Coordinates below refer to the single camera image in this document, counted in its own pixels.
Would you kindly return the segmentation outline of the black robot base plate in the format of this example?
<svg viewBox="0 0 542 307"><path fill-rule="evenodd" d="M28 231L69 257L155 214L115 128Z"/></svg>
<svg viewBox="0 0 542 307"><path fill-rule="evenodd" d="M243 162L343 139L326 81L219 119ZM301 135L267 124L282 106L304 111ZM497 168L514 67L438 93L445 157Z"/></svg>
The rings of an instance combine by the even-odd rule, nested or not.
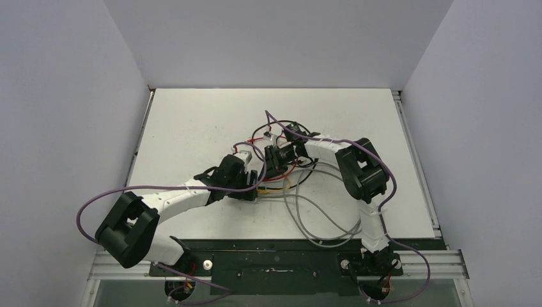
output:
<svg viewBox="0 0 542 307"><path fill-rule="evenodd" d="M401 239L375 255L350 240L336 248L321 248L308 240L186 240L185 254L167 269L152 265L153 277L178 278L167 292L180 301L195 289L192 279L210 278L210 293L222 295L367 294L384 299L391 291L389 279L406 276L406 252L443 251L442 239Z"/></svg>

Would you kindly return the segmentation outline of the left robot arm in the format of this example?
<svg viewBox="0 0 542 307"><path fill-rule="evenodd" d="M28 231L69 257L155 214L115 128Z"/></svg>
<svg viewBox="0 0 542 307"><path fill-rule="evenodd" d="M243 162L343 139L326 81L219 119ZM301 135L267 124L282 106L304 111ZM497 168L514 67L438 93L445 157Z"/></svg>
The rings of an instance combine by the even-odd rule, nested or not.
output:
<svg viewBox="0 0 542 307"><path fill-rule="evenodd" d="M185 274L190 269L187 248L172 236L158 234L159 224L226 196L254 200L258 173L247 169L251 159L251 153L242 150L173 190L121 194L98 227L95 240L124 268L146 260L165 264L174 275Z"/></svg>

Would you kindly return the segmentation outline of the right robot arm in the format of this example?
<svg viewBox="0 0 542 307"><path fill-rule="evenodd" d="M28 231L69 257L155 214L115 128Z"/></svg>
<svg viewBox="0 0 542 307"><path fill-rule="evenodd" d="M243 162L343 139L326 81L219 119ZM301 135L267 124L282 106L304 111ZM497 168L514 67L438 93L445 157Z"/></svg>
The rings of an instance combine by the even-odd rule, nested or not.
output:
<svg viewBox="0 0 542 307"><path fill-rule="evenodd" d="M382 226L382 210L374 198L386 193L389 175L370 140L362 138L351 144L331 138L289 137L288 141L290 144L283 147L268 145L264 148L267 177L284 174L286 165L300 157L336 165L348 194L366 203L360 209L360 239L367 251L362 255L361 263L366 272L379 273L387 265L382 250L389 246L389 239Z"/></svg>

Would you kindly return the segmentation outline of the grey network switch box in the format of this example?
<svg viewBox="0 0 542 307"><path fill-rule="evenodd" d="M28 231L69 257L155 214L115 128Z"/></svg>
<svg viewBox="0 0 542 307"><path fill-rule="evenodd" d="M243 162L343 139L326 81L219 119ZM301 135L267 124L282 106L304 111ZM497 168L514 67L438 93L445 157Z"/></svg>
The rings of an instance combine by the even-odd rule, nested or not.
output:
<svg viewBox="0 0 542 307"><path fill-rule="evenodd" d="M247 202L249 202L249 203L257 203L257 201L258 201L258 195L250 197L250 199L247 200Z"/></svg>

